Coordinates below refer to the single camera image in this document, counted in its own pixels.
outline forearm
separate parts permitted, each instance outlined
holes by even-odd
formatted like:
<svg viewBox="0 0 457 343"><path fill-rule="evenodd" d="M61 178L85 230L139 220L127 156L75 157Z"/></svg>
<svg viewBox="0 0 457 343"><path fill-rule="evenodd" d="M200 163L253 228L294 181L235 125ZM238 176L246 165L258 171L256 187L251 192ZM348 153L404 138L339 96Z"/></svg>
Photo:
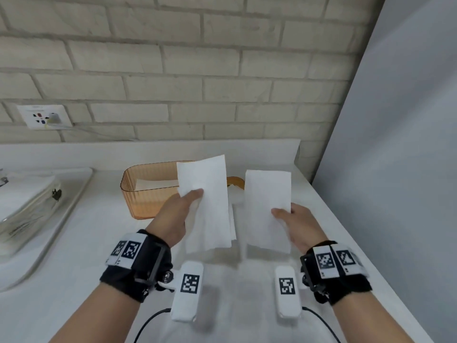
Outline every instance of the forearm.
<svg viewBox="0 0 457 343"><path fill-rule="evenodd" d="M49 343L124 343L140 303L100 283Z"/></svg>
<svg viewBox="0 0 457 343"><path fill-rule="evenodd" d="M333 306L348 343L414 343L371 293L352 293Z"/></svg>

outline power outlet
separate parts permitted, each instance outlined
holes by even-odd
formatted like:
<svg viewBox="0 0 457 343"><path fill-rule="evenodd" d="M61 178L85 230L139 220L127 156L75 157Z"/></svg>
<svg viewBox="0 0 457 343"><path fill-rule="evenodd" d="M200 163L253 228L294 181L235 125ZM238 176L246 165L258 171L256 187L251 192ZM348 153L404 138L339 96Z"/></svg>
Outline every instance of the power outlet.
<svg viewBox="0 0 457 343"><path fill-rule="evenodd" d="M17 105L17 109L27 127L32 130L61 130L73 127L63 105Z"/></svg>

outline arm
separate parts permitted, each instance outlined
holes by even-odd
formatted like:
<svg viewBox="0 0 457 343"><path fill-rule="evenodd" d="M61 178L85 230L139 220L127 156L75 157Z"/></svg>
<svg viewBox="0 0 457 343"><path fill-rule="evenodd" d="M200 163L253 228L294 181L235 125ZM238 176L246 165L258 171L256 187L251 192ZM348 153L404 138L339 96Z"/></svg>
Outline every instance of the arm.
<svg viewBox="0 0 457 343"><path fill-rule="evenodd" d="M185 235L184 220L203 190L170 197L146 231L163 239L170 248ZM123 343L140 303L111 286L100 283L49 343Z"/></svg>
<svg viewBox="0 0 457 343"><path fill-rule="evenodd" d="M302 254L328 240L308 208L292 203L291 213L276 208L271 213L284 220L291 241ZM349 343L414 343L371 292L349 294L333 311Z"/></svg>

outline brick wall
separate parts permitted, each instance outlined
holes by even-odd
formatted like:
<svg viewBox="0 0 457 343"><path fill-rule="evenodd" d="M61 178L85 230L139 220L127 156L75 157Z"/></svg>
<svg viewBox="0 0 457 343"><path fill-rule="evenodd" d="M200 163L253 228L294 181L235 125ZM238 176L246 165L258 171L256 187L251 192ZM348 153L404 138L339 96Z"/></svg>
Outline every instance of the brick wall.
<svg viewBox="0 0 457 343"><path fill-rule="evenodd" d="M381 1L0 0L0 143L292 137L311 177Z"/></svg>

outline package of paper towels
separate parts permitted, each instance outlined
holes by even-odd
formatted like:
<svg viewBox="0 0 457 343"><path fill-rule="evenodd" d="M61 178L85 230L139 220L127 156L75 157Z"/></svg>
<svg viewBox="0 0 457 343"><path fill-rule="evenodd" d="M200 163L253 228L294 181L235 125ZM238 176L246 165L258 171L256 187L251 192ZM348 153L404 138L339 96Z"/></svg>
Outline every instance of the package of paper towels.
<svg viewBox="0 0 457 343"><path fill-rule="evenodd" d="M178 162L176 166L180 196L191 190L204 190L203 197L192 203L186 219L186 252L230 248L234 231L229 216L225 156Z"/></svg>
<svg viewBox="0 0 457 343"><path fill-rule="evenodd" d="M0 258L18 251L54 213L62 191L55 176L11 174L0 187Z"/></svg>
<svg viewBox="0 0 457 343"><path fill-rule="evenodd" d="M247 220L247 242L260 248L290 253L286 226L271 214L272 208L290 212L291 173L284 171L247 170L244 184L244 207Z"/></svg>

